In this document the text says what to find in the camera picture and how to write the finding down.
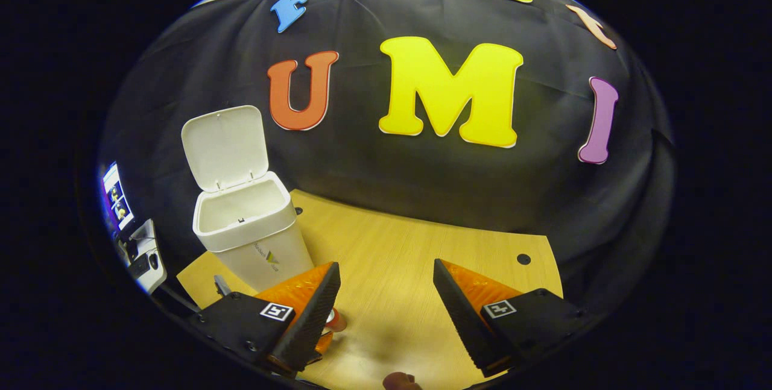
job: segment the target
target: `black fabric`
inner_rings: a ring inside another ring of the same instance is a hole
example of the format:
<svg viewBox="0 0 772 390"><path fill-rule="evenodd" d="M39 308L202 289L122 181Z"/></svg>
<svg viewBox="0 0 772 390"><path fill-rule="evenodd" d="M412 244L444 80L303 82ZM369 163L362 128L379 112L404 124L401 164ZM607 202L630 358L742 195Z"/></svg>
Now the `black fabric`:
<svg viewBox="0 0 772 390"><path fill-rule="evenodd" d="M250 104L262 112L270 170L288 189L433 222L545 234L568 300L597 304L597 311L618 303L618 295L598 286L634 283L659 235L636 245L640 259L604 264L602 258L616 255L616 241L647 189L657 189L650 180L653 131L668 145L672 131L654 83L614 28L585 9L617 50L566 8L584 8L572 0L308 0L306 13L277 33L270 11L277 1L217 0L191 9L144 53L107 119L100 161L118 161L130 205L138 217L155 221L171 272L204 251L191 228L201 190L185 159L182 126ZM391 59L380 44L398 36L429 39L452 72L480 43L520 52L516 146L461 140L458 127L469 105L446 137L435 135L421 102L420 135L380 132L391 83ZM328 50L340 58L331 67L325 119L310 131L281 129L268 112L268 67L298 61L290 97L302 109L309 97L303 62ZM607 80L619 93L603 165L577 160L595 105L589 77ZM663 205L669 206L671 190L661 189ZM653 231L661 233L665 219L654 222Z"/></svg>

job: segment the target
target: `computer screen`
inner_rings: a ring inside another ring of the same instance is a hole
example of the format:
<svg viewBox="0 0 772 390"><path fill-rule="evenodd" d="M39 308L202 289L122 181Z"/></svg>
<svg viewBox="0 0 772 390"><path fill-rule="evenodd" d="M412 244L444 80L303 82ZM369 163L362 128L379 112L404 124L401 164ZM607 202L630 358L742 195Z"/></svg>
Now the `computer screen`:
<svg viewBox="0 0 772 390"><path fill-rule="evenodd" d="M121 176L118 174L118 164L113 162L102 176L104 196L110 208L110 219L113 220L118 231L123 231L134 219L124 189L121 186Z"/></svg>

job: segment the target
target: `cable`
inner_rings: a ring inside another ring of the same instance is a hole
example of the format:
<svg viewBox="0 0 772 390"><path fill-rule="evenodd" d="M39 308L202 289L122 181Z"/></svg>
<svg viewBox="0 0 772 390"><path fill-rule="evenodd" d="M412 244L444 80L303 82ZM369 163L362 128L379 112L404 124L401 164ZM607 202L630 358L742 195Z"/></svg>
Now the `cable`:
<svg viewBox="0 0 772 390"><path fill-rule="evenodd" d="M160 284L160 286L158 286L158 288L161 288L165 293L169 294L169 297L172 297L173 299L177 300L177 302L179 302L183 306L185 306L188 309L192 310L193 313L198 313L198 312L201 311L201 308L199 306L196 306L195 304L191 304L189 301L187 301L183 297L180 297L179 294L177 294L176 292L172 291L172 289L169 289L169 287L166 286L165 284L163 284L163 283Z"/></svg>

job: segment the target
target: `monitor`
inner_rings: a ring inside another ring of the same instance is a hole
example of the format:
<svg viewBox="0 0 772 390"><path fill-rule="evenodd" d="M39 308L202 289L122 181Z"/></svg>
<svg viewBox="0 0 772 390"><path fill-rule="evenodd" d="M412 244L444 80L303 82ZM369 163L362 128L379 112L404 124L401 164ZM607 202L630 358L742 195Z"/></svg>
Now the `monitor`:
<svg viewBox="0 0 772 390"><path fill-rule="evenodd" d="M109 209L109 217L115 233L127 237L130 231L127 228L132 226L134 214L129 206L126 192L121 186L121 176L118 173L118 163L113 162L102 176L102 186L104 189L105 208Z"/></svg>

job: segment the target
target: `desk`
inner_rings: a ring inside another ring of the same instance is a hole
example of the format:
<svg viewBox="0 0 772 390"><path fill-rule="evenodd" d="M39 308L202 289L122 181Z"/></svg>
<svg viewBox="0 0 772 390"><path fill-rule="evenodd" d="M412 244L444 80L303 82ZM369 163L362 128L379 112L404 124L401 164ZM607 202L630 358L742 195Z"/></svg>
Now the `desk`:
<svg viewBox="0 0 772 390"><path fill-rule="evenodd" d="M435 258L522 292L547 288L563 296L546 236L499 233L359 209L293 190L297 222L315 264L340 264L335 307L348 327L321 362L298 374L334 390L383 388L393 371L414 374L424 390L466 388L485 379L466 353L432 282ZM516 256L529 255L528 265ZM256 291L205 253L177 278L204 308L220 298L214 275L230 288Z"/></svg>
<svg viewBox="0 0 772 390"><path fill-rule="evenodd" d="M163 266L162 259L160 259L153 220L147 219L131 236L137 241L137 259L143 259L144 255L147 255L147 258L155 256L155 259L157 259L157 268L149 267L147 272L140 275L137 279L137 283L148 294L152 294L166 280L166 268Z"/></svg>

